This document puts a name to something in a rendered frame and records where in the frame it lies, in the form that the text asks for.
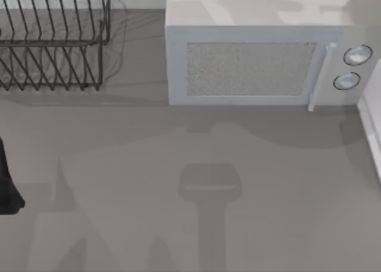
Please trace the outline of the pale microwave oven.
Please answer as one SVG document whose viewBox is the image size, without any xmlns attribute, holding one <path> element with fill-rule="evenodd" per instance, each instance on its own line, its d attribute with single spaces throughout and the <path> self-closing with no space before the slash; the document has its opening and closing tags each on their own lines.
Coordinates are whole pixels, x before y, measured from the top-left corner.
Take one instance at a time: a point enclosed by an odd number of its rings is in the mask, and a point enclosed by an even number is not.
<svg viewBox="0 0 381 272">
<path fill-rule="evenodd" d="M 322 30 L 326 45 L 334 42 L 337 47 L 316 107 L 356 105 L 381 60 L 381 0 L 166 0 L 167 26 L 312 26 Z M 373 56 L 358 66 L 345 64 L 344 53 L 361 45 L 371 47 Z M 350 90 L 335 89 L 334 79 L 350 72 L 360 75 L 360 83 Z"/>
</svg>

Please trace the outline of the small microwave knob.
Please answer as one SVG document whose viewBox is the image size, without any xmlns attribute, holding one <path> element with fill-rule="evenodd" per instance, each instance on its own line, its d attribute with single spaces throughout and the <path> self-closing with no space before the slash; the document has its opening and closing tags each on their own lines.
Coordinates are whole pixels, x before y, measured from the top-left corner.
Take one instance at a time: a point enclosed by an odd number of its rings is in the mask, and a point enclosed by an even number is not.
<svg viewBox="0 0 381 272">
<path fill-rule="evenodd" d="M 333 86 L 337 90 L 350 90 L 360 83 L 361 77 L 355 72 L 337 76 L 333 81 Z"/>
</svg>

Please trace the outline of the pale microwave door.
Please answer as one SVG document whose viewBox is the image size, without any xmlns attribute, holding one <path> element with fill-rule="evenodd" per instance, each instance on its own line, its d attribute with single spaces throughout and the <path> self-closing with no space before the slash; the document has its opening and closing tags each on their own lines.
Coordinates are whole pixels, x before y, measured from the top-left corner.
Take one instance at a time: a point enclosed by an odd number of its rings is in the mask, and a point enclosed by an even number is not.
<svg viewBox="0 0 381 272">
<path fill-rule="evenodd" d="M 306 105 L 327 37 L 312 26 L 167 26 L 171 105 Z"/>
</svg>

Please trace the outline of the large microwave knob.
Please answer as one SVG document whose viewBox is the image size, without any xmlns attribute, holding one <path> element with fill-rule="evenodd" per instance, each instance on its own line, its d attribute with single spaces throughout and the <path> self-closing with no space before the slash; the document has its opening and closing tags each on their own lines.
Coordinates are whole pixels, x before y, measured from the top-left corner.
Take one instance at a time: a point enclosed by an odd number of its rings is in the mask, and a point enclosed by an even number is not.
<svg viewBox="0 0 381 272">
<path fill-rule="evenodd" d="M 373 50 L 368 45 L 349 48 L 343 56 L 345 64 L 358 66 L 367 62 L 373 56 Z"/>
</svg>

